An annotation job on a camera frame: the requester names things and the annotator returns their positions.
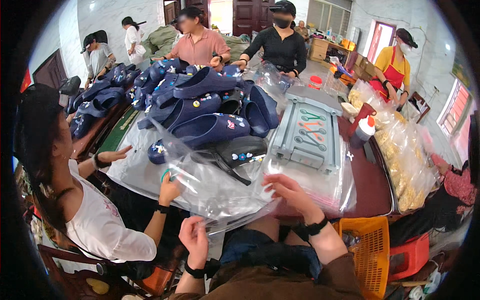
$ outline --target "red apron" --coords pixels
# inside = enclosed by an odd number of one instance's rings
[[[392,61],[388,65],[387,69],[384,72],[385,78],[394,86],[394,88],[397,90],[402,86],[403,78],[405,77],[405,73],[407,71],[406,69],[406,63],[405,63],[405,57],[403,58],[403,63],[404,63],[404,71],[403,74],[397,71],[393,67],[393,62],[395,60],[395,48],[393,47],[393,55],[392,55]],[[370,85],[377,91],[380,92],[380,96],[385,100],[385,102],[389,102],[390,99],[387,98],[388,91],[384,89],[384,86],[380,79],[378,79],[377,76],[373,77],[372,80],[370,81]]]

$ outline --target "black face mask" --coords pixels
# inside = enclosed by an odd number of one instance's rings
[[[290,20],[284,20],[284,19],[279,19],[279,18],[273,18],[273,22],[275,23],[275,25],[277,25],[278,27],[280,27],[282,29],[285,29],[285,28],[289,27],[290,24],[292,23],[292,21],[290,21]]]

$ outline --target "white t-shirt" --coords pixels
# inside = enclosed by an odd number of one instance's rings
[[[75,216],[65,224],[68,237],[85,250],[116,263],[153,260],[154,240],[125,227],[117,207],[79,175],[75,160],[69,160],[69,167],[70,173],[82,184],[84,197]]]
[[[142,41],[142,30],[137,30],[135,26],[127,28],[127,34],[125,35],[125,47],[127,51],[132,48],[132,44],[135,44],[135,52],[129,55],[131,63],[139,64],[144,60],[145,48],[140,44]]]

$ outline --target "black shirt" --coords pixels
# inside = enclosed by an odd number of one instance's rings
[[[292,35],[287,36],[282,41],[277,30],[274,27],[269,27],[260,31],[250,47],[248,47],[243,53],[247,54],[250,59],[252,59],[262,46],[265,50],[262,58],[276,66],[282,66],[288,72],[295,69],[300,73],[307,66],[307,49],[305,47],[305,41],[296,31],[293,31]]]

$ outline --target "orange basket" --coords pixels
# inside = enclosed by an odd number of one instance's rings
[[[387,218],[343,218],[333,227],[340,236],[343,230],[352,230],[360,235],[360,242],[353,249],[355,275],[366,299],[382,299],[387,287],[390,259]]]

